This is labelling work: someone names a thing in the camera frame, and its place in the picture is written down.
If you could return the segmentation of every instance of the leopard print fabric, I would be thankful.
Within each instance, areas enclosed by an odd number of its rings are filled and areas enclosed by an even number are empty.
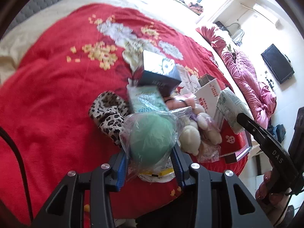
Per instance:
[[[129,113],[129,105],[120,96],[113,92],[104,92],[94,100],[89,116],[99,129],[121,148],[119,133],[125,116]]]

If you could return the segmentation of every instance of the green ball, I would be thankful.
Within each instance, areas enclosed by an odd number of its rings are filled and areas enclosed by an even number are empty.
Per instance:
[[[157,114],[143,114],[132,129],[130,148],[132,159],[141,169],[153,167],[170,149],[174,128]]]

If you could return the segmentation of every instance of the red floral bedspread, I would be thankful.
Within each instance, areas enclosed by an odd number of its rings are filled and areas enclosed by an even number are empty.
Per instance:
[[[92,102],[104,91],[127,99],[126,85],[132,77],[122,57],[124,49],[112,39],[119,35],[109,32],[106,36],[97,30],[105,21],[122,23],[162,53],[165,50],[160,41],[174,45],[178,50],[174,48],[175,53],[166,54],[168,57],[187,66],[192,74],[208,73],[228,84],[210,51],[137,10],[91,4],[55,23],[28,50],[16,73],[0,89],[1,126],[23,157],[34,215],[69,170],[91,171],[119,150],[88,116]],[[129,33],[122,26],[117,28]],[[29,223],[19,167],[2,140],[0,159],[0,198],[21,222]],[[222,159],[204,166],[239,174],[246,161],[226,165]],[[136,218],[171,202],[180,195],[178,190],[175,179],[151,184],[136,178],[125,183],[119,193],[111,194],[113,215]]]

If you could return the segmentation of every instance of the white bed sheet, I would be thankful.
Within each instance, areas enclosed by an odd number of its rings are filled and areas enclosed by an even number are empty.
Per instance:
[[[107,3],[113,6],[137,9],[147,17],[162,21],[180,33],[193,38],[213,53],[219,69],[231,84],[235,94],[247,105],[243,94],[233,81],[221,58],[195,31],[196,24],[191,20],[193,12],[189,9],[185,10],[183,5],[171,0],[169,0],[170,5],[166,4],[166,6],[156,6],[153,0],[61,0],[17,25],[0,41],[0,84],[3,84],[16,71],[27,50],[47,28],[75,9],[91,3]]]

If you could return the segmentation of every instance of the silver bolt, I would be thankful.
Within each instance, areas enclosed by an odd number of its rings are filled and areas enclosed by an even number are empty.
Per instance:
[[[232,170],[226,170],[225,171],[226,176],[232,177],[233,176],[233,171]]]
[[[70,170],[70,171],[67,173],[67,175],[68,175],[69,177],[73,177],[73,176],[76,175],[76,172],[75,172],[75,170]]]
[[[193,168],[193,169],[198,169],[199,167],[200,167],[200,165],[198,163],[191,164],[191,168]]]
[[[101,168],[104,169],[104,170],[106,170],[106,169],[110,168],[110,165],[109,164],[102,164]]]

